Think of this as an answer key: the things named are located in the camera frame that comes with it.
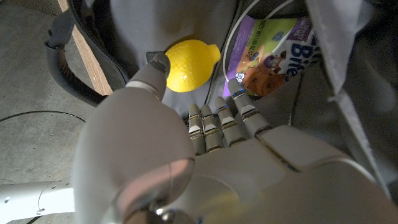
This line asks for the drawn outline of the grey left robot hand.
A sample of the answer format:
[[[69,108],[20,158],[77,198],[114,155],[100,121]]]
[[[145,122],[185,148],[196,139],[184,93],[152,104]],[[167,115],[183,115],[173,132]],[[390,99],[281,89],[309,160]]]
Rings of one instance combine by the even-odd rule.
[[[186,126],[161,101],[157,54],[85,124],[72,171],[77,223],[396,223],[363,166],[290,126],[272,127],[236,80],[244,126],[223,100]]]

